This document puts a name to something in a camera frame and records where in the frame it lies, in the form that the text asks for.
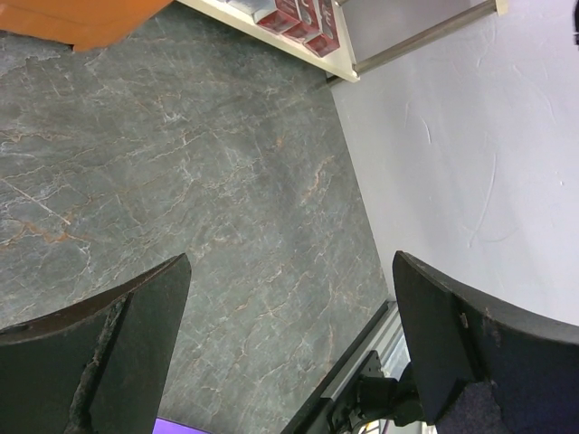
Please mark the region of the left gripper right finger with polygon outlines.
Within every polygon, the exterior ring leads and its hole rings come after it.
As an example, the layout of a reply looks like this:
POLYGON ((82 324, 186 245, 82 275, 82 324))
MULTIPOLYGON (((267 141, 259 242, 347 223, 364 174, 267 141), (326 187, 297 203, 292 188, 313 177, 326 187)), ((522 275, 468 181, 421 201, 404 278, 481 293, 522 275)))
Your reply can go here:
POLYGON ((578 328, 397 251, 394 290, 426 421, 440 433, 578 431, 578 328))

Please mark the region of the silver-sided red toothpaste box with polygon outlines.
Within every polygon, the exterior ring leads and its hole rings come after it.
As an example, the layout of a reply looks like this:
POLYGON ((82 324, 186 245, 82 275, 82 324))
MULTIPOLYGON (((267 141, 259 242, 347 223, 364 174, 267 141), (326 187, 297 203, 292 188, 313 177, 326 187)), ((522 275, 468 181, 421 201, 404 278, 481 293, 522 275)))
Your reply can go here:
POLYGON ((295 0, 262 1, 252 17, 258 26, 276 34, 284 33, 300 22, 295 0))

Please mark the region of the purple toothpaste box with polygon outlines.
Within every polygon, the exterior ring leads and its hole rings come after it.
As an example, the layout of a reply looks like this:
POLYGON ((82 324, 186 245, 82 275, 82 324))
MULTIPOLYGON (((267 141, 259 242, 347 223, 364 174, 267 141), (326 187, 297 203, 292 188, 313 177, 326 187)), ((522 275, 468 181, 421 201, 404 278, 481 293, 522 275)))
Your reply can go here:
POLYGON ((153 434, 207 434, 206 431, 186 426, 184 424, 156 418, 153 434))

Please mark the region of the silver Protefix toothpaste box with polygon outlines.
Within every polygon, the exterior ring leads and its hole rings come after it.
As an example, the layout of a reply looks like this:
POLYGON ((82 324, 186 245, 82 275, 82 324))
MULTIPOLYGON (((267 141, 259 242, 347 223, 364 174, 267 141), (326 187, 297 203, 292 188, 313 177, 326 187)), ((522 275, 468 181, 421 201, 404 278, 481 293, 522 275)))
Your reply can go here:
POLYGON ((226 4, 250 16, 255 23, 275 9, 274 0, 227 0, 226 4))

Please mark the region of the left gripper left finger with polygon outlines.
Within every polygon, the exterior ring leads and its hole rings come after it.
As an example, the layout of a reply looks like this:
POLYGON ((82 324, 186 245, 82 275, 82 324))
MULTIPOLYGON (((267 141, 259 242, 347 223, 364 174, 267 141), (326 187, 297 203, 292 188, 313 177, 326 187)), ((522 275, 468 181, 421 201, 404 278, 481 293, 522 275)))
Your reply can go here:
POLYGON ((1 331, 1 431, 150 433, 191 282, 185 254, 1 331))

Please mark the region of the red 3D toothpaste box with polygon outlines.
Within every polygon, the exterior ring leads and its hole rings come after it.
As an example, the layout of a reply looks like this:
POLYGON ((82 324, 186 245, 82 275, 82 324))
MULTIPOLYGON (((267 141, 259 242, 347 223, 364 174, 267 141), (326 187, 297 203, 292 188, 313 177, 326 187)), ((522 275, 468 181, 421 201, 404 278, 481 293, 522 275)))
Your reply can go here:
POLYGON ((305 47, 323 58, 340 48, 336 17, 331 0, 318 0, 318 34, 305 42, 305 47))
POLYGON ((298 0, 296 5, 299 22, 284 31, 282 35, 298 42, 307 42, 319 34, 318 9, 314 0, 298 0))

